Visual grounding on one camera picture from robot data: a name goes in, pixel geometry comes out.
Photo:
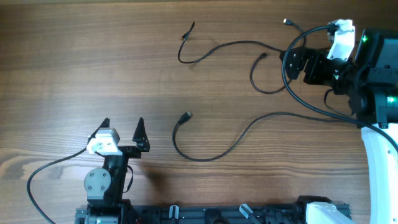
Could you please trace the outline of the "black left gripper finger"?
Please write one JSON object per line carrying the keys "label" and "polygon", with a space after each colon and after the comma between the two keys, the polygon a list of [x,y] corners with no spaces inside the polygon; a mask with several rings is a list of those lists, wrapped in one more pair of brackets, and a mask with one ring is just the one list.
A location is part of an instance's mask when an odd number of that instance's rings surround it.
{"label": "black left gripper finger", "polygon": [[100,124],[100,126],[91,134],[88,136],[89,139],[92,139],[95,137],[95,134],[100,130],[100,128],[108,128],[110,124],[110,119],[105,118],[103,122]]}
{"label": "black left gripper finger", "polygon": [[136,126],[136,130],[132,137],[132,141],[136,143],[136,147],[144,152],[150,151],[150,143],[147,137],[144,119],[143,117],[139,118],[138,124]]}

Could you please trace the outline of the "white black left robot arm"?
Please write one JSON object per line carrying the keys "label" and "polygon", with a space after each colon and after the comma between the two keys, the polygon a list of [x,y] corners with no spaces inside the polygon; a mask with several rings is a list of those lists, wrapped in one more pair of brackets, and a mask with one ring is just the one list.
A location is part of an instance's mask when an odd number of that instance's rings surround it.
{"label": "white black left robot arm", "polygon": [[150,150],[144,119],[140,118],[132,137],[133,146],[119,146],[116,129],[105,118],[99,128],[88,137],[86,145],[90,154],[104,158],[103,166],[95,168],[84,179],[86,210],[77,212],[75,223],[139,223],[140,215],[129,199],[123,199],[126,174],[131,166],[129,159],[139,159]]}

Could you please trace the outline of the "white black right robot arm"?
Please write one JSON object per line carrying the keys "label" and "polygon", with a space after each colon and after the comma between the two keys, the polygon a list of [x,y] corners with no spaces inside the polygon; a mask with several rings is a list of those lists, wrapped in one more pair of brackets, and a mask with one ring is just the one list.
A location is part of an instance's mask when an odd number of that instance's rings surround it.
{"label": "white black right robot arm", "polygon": [[365,29],[359,42],[353,28],[330,24],[296,37],[280,53],[282,79],[305,72],[309,85],[330,86],[346,95],[355,118],[308,109],[357,125],[368,158],[371,223],[397,223],[397,31]]}

